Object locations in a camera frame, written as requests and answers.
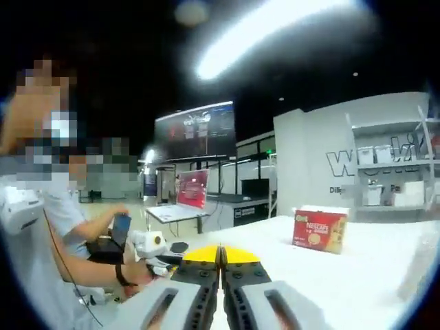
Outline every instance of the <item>light blue shirt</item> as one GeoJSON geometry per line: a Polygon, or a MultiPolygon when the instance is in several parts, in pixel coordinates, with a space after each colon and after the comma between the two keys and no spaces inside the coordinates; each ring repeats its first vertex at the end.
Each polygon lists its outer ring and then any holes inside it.
{"type": "MultiPolygon", "coordinates": [[[[15,185],[16,177],[1,177],[4,169],[2,163],[4,165],[5,161],[0,159],[0,186],[15,185]]],[[[0,225],[0,235],[21,288],[49,329],[99,328],[85,306],[75,297],[72,284],[61,278],[52,254],[52,238],[44,217],[18,235],[6,233],[0,225]]]]}
{"type": "Polygon", "coordinates": [[[76,226],[87,221],[87,215],[79,202],[79,192],[48,187],[43,191],[43,197],[47,218],[63,238],[67,251],[80,258],[88,259],[90,253],[87,251],[85,239],[72,232],[76,226]]]}

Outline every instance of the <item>white device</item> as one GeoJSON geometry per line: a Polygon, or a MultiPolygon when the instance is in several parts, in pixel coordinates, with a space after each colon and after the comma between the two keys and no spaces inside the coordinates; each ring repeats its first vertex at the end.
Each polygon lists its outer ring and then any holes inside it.
{"type": "Polygon", "coordinates": [[[134,230],[130,233],[130,241],[135,246],[136,261],[146,259],[146,264],[151,266],[151,269],[156,275],[167,276],[169,274],[169,264],[160,261],[157,256],[183,256],[170,252],[166,246],[164,235],[162,232],[142,232],[134,230]]]}
{"type": "Polygon", "coordinates": [[[165,253],[168,249],[162,232],[134,230],[129,236],[135,246],[136,254],[142,259],[152,259],[165,253]]]}
{"type": "Polygon", "coordinates": [[[17,235],[43,216],[43,200],[34,190],[0,188],[0,217],[5,231],[17,235]]]}

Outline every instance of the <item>laptop screen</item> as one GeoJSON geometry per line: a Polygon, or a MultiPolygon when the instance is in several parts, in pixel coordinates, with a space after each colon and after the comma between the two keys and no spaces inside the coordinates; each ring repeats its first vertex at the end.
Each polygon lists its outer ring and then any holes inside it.
{"type": "Polygon", "coordinates": [[[203,209],[209,170],[194,170],[179,174],[177,203],[203,209]]]}
{"type": "Polygon", "coordinates": [[[131,218],[126,214],[117,214],[115,216],[111,238],[121,247],[124,246],[125,241],[127,240],[130,223],[131,218]]]}

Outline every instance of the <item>laptop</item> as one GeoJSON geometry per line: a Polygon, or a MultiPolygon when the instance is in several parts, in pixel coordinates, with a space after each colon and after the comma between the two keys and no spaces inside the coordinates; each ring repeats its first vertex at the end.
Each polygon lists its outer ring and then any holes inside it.
{"type": "Polygon", "coordinates": [[[192,170],[179,173],[177,203],[154,206],[146,211],[161,223],[170,223],[204,217],[209,170],[192,170]]]}
{"type": "Polygon", "coordinates": [[[124,254],[125,243],[129,235],[131,218],[127,214],[117,214],[113,221],[110,237],[99,237],[88,243],[87,249],[93,259],[118,259],[124,254]]]}

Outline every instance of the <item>monitor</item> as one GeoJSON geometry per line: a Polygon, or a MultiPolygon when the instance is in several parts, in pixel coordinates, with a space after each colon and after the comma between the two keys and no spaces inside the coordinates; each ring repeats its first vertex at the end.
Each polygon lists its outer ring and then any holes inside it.
{"type": "Polygon", "coordinates": [[[269,179],[241,180],[241,194],[253,198],[268,198],[269,179]]]}
{"type": "Polygon", "coordinates": [[[209,170],[193,170],[191,172],[179,173],[177,203],[203,210],[206,202],[208,174],[209,170]]]}
{"type": "Polygon", "coordinates": [[[233,102],[210,104],[156,119],[154,144],[156,162],[234,159],[237,147],[233,102]]]}

